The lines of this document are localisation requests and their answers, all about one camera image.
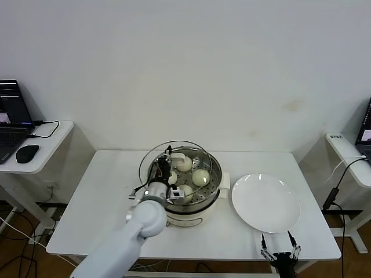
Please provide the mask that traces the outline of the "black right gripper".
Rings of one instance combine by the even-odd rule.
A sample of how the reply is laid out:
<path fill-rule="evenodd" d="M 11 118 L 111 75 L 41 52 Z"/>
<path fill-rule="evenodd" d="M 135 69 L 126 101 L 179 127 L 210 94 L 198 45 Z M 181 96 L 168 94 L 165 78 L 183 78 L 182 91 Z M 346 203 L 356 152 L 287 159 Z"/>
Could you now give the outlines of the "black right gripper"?
<path fill-rule="evenodd" d="M 267 260 L 270 261 L 270 265 L 273 266 L 280 278 L 296 278 L 296 272 L 294 266 L 297 264 L 299 254 L 301 251 L 301 246 L 297 244 L 295 238 L 288 231 L 289 240 L 292 245 L 292 251 L 282 252 L 282 253 L 273 253 L 273 255 L 268 251 L 267 244 L 265 242 L 264 234 L 261 234 L 261 255 Z"/>

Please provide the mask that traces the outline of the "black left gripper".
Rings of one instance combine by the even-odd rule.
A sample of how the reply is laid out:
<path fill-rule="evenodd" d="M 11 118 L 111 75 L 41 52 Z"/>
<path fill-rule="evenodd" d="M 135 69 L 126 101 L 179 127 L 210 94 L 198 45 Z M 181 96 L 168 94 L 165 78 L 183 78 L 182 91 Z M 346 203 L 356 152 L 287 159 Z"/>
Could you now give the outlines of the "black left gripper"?
<path fill-rule="evenodd" d="M 156 158 L 148 171 L 148 182 L 161 182 L 164 184 L 169 183 L 169 178 L 171 176 L 171 163 L 170 157 L 172 154 L 172 146 L 168 145 L 165 149 L 166 156 L 160 156 Z"/>

